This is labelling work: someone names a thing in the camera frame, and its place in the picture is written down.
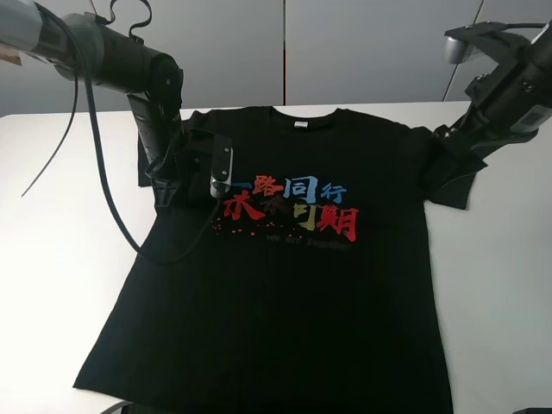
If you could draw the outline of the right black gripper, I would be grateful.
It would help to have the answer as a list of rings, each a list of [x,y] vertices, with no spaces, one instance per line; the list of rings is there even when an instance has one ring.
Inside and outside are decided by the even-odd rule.
[[[513,144],[527,143],[539,130],[538,103],[499,105],[491,115],[473,103],[452,126],[442,125],[432,135],[435,155],[491,154]]]

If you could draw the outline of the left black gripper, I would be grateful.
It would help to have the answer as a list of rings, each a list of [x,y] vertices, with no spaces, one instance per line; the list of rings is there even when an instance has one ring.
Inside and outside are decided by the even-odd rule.
[[[180,181],[177,148],[185,143],[180,96],[129,94],[138,131],[138,180]]]

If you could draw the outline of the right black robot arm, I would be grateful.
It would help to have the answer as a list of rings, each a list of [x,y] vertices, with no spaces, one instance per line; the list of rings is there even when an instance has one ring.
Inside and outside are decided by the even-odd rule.
[[[444,36],[447,62],[484,55],[496,67],[467,86],[465,115],[435,131],[443,150],[460,159],[536,137],[551,118],[551,24],[480,22]]]

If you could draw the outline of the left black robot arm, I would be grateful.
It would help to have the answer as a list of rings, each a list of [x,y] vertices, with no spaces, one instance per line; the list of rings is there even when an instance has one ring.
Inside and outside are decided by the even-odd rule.
[[[146,175],[176,179],[184,72],[172,56],[109,25],[91,13],[58,18],[34,1],[1,3],[2,45],[43,58],[64,78],[126,95],[147,156]]]

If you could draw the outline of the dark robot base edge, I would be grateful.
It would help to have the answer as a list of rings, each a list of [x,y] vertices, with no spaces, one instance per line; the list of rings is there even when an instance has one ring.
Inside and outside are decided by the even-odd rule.
[[[102,409],[100,414],[123,414],[124,408],[128,405],[130,405],[129,401],[120,401],[108,408]]]

